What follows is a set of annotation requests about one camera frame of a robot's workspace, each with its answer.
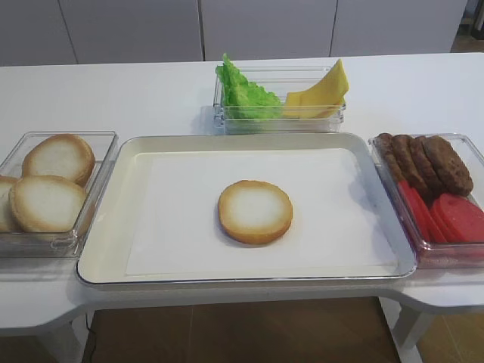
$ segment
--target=lettuce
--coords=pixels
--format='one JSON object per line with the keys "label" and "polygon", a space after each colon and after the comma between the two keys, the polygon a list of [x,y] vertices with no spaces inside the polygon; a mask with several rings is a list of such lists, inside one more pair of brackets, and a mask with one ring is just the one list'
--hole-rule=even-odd
{"label": "lettuce", "polygon": [[274,119],[281,116],[281,100],[274,92],[249,82],[238,68],[223,56],[223,65],[216,73],[223,84],[223,104],[229,116],[234,119]]}

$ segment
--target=cabinet door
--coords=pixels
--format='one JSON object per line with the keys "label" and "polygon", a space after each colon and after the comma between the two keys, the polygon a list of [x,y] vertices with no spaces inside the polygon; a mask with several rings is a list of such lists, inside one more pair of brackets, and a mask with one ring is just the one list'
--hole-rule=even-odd
{"label": "cabinet door", "polygon": [[60,0],[79,63],[201,61],[197,0]]}
{"label": "cabinet door", "polygon": [[75,62],[57,0],[0,2],[0,66]]}
{"label": "cabinet door", "polygon": [[451,50],[467,0],[339,0],[331,56]]}
{"label": "cabinet door", "polygon": [[337,0],[200,0],[205,57],[327,57]]}

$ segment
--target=red tomato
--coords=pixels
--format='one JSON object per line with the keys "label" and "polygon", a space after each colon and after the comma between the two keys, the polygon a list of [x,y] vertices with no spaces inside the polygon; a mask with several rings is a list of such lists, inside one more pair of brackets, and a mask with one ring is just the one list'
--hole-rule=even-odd
{"label": "red tomato", "polygon": [[435,223],[439,226],[440,231],[444,234],[445,239],[449,243],[455,244],[459,242],[459,239],[457,238],[457,236],[454,233],[452,233],[452,231],[448,228],[448,226],[444,223],[444,221],[442,221],[440,214],[436,210],[435,203],[432,205],[432,208],[430,208],[430,215],[432,216]]}
{"label": "red tomato", "polygon": [[484,242],[484,212],[469,200],[445,193],[436,201],[436,211],[463,242]]}
{"label": "red tomato", "polygon": [[424,215],[420,211],[417,201],[414,198],[414,193],[412,192],[413,188],[410,188],[406,181],[401,181],[399,182],[399,189],[405,199],[405,202],[407,203],[408,208],[411,211],[411,214],[414,217],[415,224],[417,225],[420,234],[422,235],[424,240],[430,241],[430,233],[425,224]]}
{"label": "red tomato", "polygon": [[431,242],[435,242],[437,244],[447,243],[447,239],[430,215],[429,209],[425,205],[424,200],[420,197],[416,189],[412,188],[411,191],[414,194],[414,199],[417,202],[418,207],[420,208],[420,213],[422,213],[423,220],[425,221],[425,225],[427,226],[427,230],[431,236]]}

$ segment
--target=sausage patty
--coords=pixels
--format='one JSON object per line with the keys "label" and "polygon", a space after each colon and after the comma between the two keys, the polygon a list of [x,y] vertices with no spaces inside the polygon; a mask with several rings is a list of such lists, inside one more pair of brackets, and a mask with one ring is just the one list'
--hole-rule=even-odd
{"label": "sausage patty", "polygon": [[445,186],[440,181],[438,175],[433,169],[432,163],[425,154],[423,141],[425,136],[419,136],[418,138],[412,138],[410,140],[410,154],[414,161],[415,167],[424,179],[425,183],[429,187],[434,197],[438,197],[445,192]]}
{"label": "sausage patty", "polygon": [[474,183],[469,170],[450,142],[440,136],[432,136],[423,140],[423,149],[448,191],[463,197],[469,195]]}
{"label": "sausage patty", "polygon": [[410,154],[410,140],[412,139],[409,135],[396,135],[392,138],[393,153],[397,163],[402,170],[403,176],[407,179],[410,186],[417,189],[420,196],[429,200],[432,198],[432,193],[424,181],[422,176],[417,170],[414,161]]}
{"label": "sausage patty", "polygon": [[402,174],[402,170],[400,169],[400,166],[396,162],[395,155],[393,154],[391,134],[379,134],[376,137],[376,146],[378,148],[378,151],[380,152],[380,155],[383,157],[386,166],[388,166],[390,174],[392,175],[395,182],[399,183],[400,181],[405,179]]}

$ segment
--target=cheese slice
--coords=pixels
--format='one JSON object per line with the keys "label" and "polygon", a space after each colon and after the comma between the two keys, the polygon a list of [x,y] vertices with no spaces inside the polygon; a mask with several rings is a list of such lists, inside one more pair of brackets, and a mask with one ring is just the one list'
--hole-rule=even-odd
{"label": "cheese slice", "polygon": [[300,119],[328,117],[336,112],[336,108],[321,112],[320,107],[343,104],[343,96],[348,90],[349,85],[343,69],[343,62],[339,59],[324,78],[311,88],[300,92],[288,92],[283,115]]}

